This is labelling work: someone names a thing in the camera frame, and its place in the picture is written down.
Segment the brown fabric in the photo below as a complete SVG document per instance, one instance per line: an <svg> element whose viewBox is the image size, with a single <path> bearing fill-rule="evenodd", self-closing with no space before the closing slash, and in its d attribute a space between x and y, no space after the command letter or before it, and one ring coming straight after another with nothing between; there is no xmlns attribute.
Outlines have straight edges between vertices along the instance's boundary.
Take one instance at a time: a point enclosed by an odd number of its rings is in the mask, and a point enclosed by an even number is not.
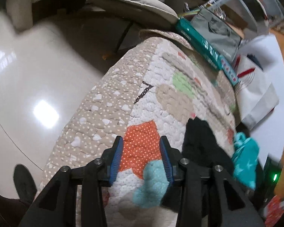
<svg viewBox="0 0 284 227"><path fill-rule="evenodd" d="M24 201L0 195L0 227L17 227L29 206Z"/></svg>

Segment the white paper bag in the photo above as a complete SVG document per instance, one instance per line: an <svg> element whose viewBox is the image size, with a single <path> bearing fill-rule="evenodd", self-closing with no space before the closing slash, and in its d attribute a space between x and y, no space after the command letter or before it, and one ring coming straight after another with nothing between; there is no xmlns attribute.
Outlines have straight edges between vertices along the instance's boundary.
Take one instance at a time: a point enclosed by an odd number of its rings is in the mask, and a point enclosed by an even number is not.
<svg viewBox="0 0 284 227"><path fill-rule="evenodd" d="M235 64L240 82L234 87L241 122L251 130L276 105L279 98L269 77L249 58Z"/></svg>

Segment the orange polka dot patch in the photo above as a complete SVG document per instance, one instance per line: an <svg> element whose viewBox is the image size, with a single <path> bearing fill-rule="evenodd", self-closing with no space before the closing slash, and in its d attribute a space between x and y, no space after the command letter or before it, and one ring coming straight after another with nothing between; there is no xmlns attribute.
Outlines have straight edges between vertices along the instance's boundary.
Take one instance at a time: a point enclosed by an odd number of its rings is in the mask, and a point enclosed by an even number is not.
<svg viewBox="0 0 284 227"><path fill-rule="evenodd" d="M160 135L153 120L129 126L125 132L123 154L119 171L132 168L133 173L143 179L143 170L152 160L161 159Z"/></svg>

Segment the teal fabric patch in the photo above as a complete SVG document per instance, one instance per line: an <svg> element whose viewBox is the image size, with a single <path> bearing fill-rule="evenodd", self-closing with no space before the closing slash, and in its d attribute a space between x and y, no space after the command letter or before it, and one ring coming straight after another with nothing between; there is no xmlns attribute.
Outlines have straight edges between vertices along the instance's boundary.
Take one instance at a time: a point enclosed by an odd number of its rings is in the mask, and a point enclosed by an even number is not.
<svg viewBox="0 0 284 227"><path fill-rule="evenodd" d="M255 189L259 146L253 138L246 138L243 132L237 133L233 142L235 148L231 159L235 167L233 176L247 187Z"/></svg>
<svg viewBox="0 0 284 227"><path fill-rule="evenodd" d="M133 193L133 203L142 208L159 206L169 184L162 160L148 162L143 178L144 184Z"/></svg>
<svg viewBox="0 0 284 227"><path fill-rule="evenodd" d="M211 83L212 83L212 85L213 85L214 87L217 87L217 86L218 86L217 80L212 80Z"/></svg>

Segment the green fabric patch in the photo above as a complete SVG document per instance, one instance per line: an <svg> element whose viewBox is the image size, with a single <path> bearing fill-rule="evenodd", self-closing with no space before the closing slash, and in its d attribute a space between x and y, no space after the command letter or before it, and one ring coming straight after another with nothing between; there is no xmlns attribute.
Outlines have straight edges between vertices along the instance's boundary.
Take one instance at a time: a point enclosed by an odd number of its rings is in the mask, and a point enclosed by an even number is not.
<svg viewBox="0 0 284 227"><path fill-rule="evenodd" d="M236 105L235 104L231 104L229 107L230 111L232 112L232 114L234 113L235 109L236 109Z"/></svg>
<svg viewBox="0 0 284 227"><path fill-rule="evenodd" d="M173 75L173 85L176 87L176 90L181 91L182 93L189 96L191 99L194 98L195 93L192 90L188 78L181 72L175 72Z"/></svg>

